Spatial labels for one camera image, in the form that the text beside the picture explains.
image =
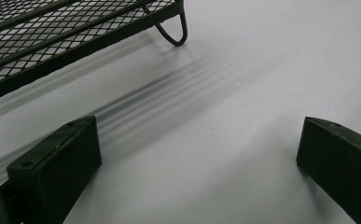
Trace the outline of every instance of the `white surface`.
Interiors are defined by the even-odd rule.
[[[361,133],[361,1],[195,0],[186,13],[181,48],[149,29],[1,98],[0,181],[93,114],[104,163],[66,224],[353,223],[295,159],[306,116]]]

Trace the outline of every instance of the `wire mesh seat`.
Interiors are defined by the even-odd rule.
[[[177,15],[179,41],[160,25]],[[181,46],[183,0],[0,0],[0,97],[151,26]]]

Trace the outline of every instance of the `curved chair leg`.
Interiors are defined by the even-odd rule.
[[[179,41],[174,40],[170,35],[168,35],[168,33],[166,33],[160,24],[156,25],[157,29],[160,31],[163,37],[165,37],[166,40],[171,42],[171,44],[175,45],[176,47],[182,46],[184,42],[186,42],[188,36],[186,14],[184,12],[180,13],[180,21],[181,27],[183,29],[183,37]]]

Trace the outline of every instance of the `metal bar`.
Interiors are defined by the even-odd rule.
[[[0,190],[11,222],[22,223],[25,217],[25,204],[20,195],[14,191],[9,180],[0,186]]]
[[[8,167],[23,223],[62,224],[102,163],[95,117],[63,125]]]
[[[105,22],[105,21],[109,21],[109,20],[111,20],[111,19],[114,19],[115,17],[117,17],[117,16],[119,16],[119,15],[121,15],[121,14],[123,14],[123,13],[126,13],[126,12],[128,12],[128,11],[132,11],[132,10],[135,10],[135,9],[137,9],[137,8],[139,8],[139,7],[142,7],[142,6],[144,6],[144,5],[148,4],[148,3],[151,3],[151,2],[154,2],[154,0],[138,1],[137,3],[131,4],[131,5],[128,6],[128,7],[124,7],[124,8],[122,8],[122,9],[120,9],[120,10],[117,10],[117,11],[115,11],[115,12],[112,12],[112,13],[110,13],[110,14],[107,14],[107,15],[105,15],[105,16],[102,16],[102,17],[99,18],[99,19],[96,19],[96,20],[94,20],[94,21],[86,22],[86,23],[84,23],[84,24],[82,24],[82,25],[80,25],[80,26],[78,26],[78,27],[76,27],[76,28],[74,28],[74,29],[72,29],[72,30],[69,30],[69,31],[67,31],[67,32],[65,32],[65,33],[63,33],[63,34],[61,34],[61,35],[56,35],[56,36],[52,37],[52,38],[49,39],[49,40],[46,40],[46,41],[44,41],[44,42],[41,42],[41,43],[36,44],[36,45],[34,45],[34,46],[31,46],[31,47],[29,47],[29,48],[27,48],[27,49],[18,51],[18,52],[16,52],[16,53],[13,53],[13,54],[11,54],[11,55],[9,55],[9,56],[7,56],[7,57],[5,57],[5,58],[3,58],[3,59],[0,60],[0,67],[1,67],[2,65],[7,64],[7,63],[14,62],[14,61],[16,61],[16,60],[18,60],[18,59],[20,59],[20,58],[22,58],[22,57],[24,57],[24,56],[27,56],[27,55],[29,55],[29,54],[31,54],[31,53],[33,53],[33,52],[36,52],[36,51],[38,51],[38,50],[40,50],[40,49],[44,49],[44,48],[46,48],[46,47],[49,47],[49,46],[51,46],[51,45],[53,45],[53,44],[55,44],[55,43],[57,43],[57,42],[65,39],[65,38],[67,38],[67,37],[70,37],[70,36],[72,36],[72,35],[76,35],[76,34],[78,34],[78,33],[81,33],[81,32],[83,32],[83,31],[86,31],[86,30],[90,29],[91,27],[93,27],[93,26],[95,26],[95,25],[98,25],[98,24],[100,24],[100,23],[102,23],[102,22]]]
[[[30,68],[23,69],[16,75],[0,80],[0,97],[63,68],[69,63],[84,58],[99,49],[104,49],[122,39],[136,35],[147,28],[179,15],[184,12],[182,2],[182,0],[176,1],[165,8],[144,16],[142,19],[131,21],[114,31],[69,49]]]
[[[306,118],[297,163],[361,223],[361,134],[328,120]]]
[[[79,0],[60,0],[60,1],[57,1],[54,3],[47,4],[46,6],[43,6],[43,7],[39,7],[30,12],[23,13],[20,16],[17,16],[15,18],[11,18],[9,20],[2,21],[2,22],[0,22],[0,32],[7,28],[11,28],[17,24],[20,24],[20,23],[29,21],[33,18],[42,16],[50,11],[73,4],[77,1],[79,1]]]

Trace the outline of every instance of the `mesh grid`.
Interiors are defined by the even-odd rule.
[[[62,7],[56,11],[49,12],[28,22],[20,23],[11,29],[0,32],[0,59],[6,58],[15,52],[26,50],[28,47],[35,46],[52,37],[79,27],[86,22],[94,21],[104,15],[128,7],[136,2],[138,2],[138,0],[84,0],[75,2],[67,7]],[[172,3],[174,3],[174,0],[158,0],[148,4],[147,8],[154,12],[163,7],[167,7]],[[17,6],[20,6],[21,12],[17,10],[17,7],[13,7],[11,9],[13,14],[9,17],[19,15],[24,11],[23,4],[18,4]],[[112,32],[126,23],[138,20],[145,15],[146,12],[141,7],[132,11],[126,11],[110,21],[100,23],[89,30],[70,36],[47,48],[20,58],[17,61],[5,64],[0,67],[0,80],[15,75],[22,69],[29,68],[50,57],[95,39],[100,35]]]
[[[0,21],[14,18],[51,2],[55,2],[55,0],[45,0],[44,2],[41,0],[0,0]]]

